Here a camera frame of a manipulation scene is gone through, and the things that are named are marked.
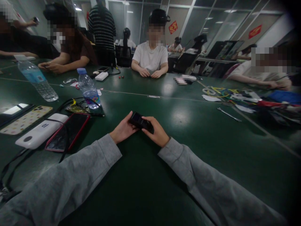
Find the bottle cap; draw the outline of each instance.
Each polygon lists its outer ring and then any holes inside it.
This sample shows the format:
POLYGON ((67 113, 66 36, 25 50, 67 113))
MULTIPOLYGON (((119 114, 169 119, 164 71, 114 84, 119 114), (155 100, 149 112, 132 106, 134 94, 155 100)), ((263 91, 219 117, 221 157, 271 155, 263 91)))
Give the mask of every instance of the bottle cap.
POLYGON ((77 69, 77 72, 78 72, 79 74, 87 74, 87 71, 86 71, 85 68, 78 68, 78 69, 77 69))
POLYGON ((22 55, 22 54, 14 55, 14 57, 16 58, 17 61, 27 60, 27 57, 25 55, 22 55))

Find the bottle label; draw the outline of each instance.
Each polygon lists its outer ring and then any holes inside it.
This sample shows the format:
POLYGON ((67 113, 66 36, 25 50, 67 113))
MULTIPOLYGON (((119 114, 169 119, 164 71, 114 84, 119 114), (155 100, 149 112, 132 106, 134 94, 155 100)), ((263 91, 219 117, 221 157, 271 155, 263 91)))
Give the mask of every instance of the bottle label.
POLYGON ((84 97, 85 98, 85 101, 88 105, 94 105, 95 103, 92 102, 90 99, 94 100, 96 103, 99 104, 99 96, 98 94, 97 95, 94 95, 94 96, 90 96, 90 97, 84 97))
POLYGON ((27 78, 31 83, 40 83, 46 81, 45 76, 41 72, 28 72, 23 71, 23 75, 27 78))

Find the patterned phone case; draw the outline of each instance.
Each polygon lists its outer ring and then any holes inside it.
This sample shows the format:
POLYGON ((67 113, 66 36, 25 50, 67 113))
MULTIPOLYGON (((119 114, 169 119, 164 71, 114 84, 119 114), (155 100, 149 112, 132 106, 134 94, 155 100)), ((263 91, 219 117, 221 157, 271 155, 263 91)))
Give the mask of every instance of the patterned phone case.
POLYGON ((49 113, 53 108, 47 106, 38 106, 31 112, 17 119, 16 121, 9 124, 7 127, 0 130, 0 133, 17 135, 31 126, 34 122, 38 121, 41 117, 49 113))

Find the plastic water bottle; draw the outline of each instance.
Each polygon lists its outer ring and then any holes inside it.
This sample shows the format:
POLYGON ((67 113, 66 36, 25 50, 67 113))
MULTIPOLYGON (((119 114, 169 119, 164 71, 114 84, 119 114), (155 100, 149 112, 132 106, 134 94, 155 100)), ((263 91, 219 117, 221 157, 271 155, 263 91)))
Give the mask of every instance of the plastic water bottle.
POLYGON ((14 55, 14 57, 18 61, 18 68, 20 72, 28 81, 30 81, 30 83, 46 101, 51 102, 59 98, 37 66, 29 62, 24 55, 14 55))
POLYGON ((91 109, 99 108, 98 105, 101 105, 100 99, 93 80, 90 78, 89 75, 87 75, 86 69, 78 68, 77 72, 79 73, 78 83, 80 86, 80 90, 82 91, 87 105, 91 109))

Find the red decoration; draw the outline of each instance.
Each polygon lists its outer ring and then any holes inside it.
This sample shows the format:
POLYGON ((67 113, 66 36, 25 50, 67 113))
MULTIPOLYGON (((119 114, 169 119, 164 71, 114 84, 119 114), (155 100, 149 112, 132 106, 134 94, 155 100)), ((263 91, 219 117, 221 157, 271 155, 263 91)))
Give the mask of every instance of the red decoration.
POLYGON ((262 25, 259 25, 258 27, 254 28, 249 32, 249 39, 253 38, 254 36, 258 35, 261 32, 262 25))
POLYGON ((170 34, 172 35, 176 30, 178 30, 177 21, 173 22, 168 28, 170 34))

